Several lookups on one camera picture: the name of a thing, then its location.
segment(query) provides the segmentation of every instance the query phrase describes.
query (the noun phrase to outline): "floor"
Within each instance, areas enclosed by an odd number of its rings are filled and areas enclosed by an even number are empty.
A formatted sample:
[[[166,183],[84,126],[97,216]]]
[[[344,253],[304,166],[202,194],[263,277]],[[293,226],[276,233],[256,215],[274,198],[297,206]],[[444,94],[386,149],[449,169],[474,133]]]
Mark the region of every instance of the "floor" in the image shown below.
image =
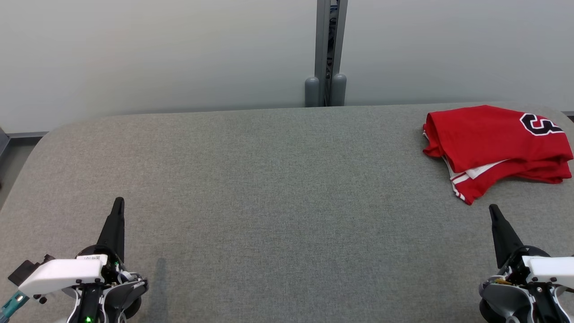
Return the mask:
[[[0,159],[0,209],[4,205],[12,186],[26,159],[38,143],[40,138],[12,139]]]

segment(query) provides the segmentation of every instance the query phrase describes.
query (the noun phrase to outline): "white wall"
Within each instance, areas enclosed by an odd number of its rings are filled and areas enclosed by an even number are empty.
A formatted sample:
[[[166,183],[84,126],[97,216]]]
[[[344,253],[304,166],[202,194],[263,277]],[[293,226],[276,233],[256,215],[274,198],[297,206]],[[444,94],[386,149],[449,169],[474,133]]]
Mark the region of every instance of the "white wall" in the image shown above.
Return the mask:
[[[304,104],[315,1],[2,0],[0,126]]]
[[[518,100],[574,110],[574,1],[349,0],[346,105]]]

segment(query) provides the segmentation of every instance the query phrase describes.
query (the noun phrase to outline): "gray fabric surface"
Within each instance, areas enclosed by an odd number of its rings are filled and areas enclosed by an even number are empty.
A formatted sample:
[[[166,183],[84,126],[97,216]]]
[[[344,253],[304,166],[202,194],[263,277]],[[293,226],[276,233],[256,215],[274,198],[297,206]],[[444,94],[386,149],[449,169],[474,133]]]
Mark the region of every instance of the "gray fabric surface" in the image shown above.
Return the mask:
[[[126,264],[150,279],[131,322],[482,322],[496,272],[488,205],[522,240],[574,253],[574,181],[503,180],[472,206],[421,151],[445,105],[121,116],[50,132],[0,217],[7,277],[96,242],[126,200]],[[497,103],[574,126],[558,111]],[[14,291],[0,280],[1,296]],[[13,322],[56,320],[63,294]]]

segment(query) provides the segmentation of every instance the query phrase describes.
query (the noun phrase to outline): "robotic arm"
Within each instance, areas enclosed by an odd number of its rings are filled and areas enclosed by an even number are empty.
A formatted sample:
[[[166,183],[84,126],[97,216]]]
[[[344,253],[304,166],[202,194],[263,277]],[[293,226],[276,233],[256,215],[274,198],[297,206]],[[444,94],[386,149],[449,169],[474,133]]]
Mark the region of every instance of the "robotic arm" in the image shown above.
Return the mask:
[[[82,250],[75,259],[46,255],[42,263],[26,260],[8,279],[18,291],[2,307],[0,323],[33,298],[46,302],[46,295],[62,290],[76,305],[67,323],[125,323],[141,306],[148,280],[128,272],[124,260],[124,200],[118,197],[107,217],[97,244]]]
[[[479,286],[480,313],[489,323],[571,323],[558,297],[573,292],[574,257],[550,257],[522,241],[490,205],[499,271]]]

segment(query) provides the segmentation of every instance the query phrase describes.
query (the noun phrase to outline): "teal connector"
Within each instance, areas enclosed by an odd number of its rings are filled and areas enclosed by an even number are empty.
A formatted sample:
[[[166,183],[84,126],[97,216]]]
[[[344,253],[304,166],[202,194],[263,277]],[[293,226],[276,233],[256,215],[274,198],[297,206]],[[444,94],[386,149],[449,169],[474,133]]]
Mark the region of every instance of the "teal connector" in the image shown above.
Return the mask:
[[[21,308],[30,298],[21,291],[17,291],[9,301],[2,307],[2,316],[0,317],[0,323],[8,322],[10,317]]]

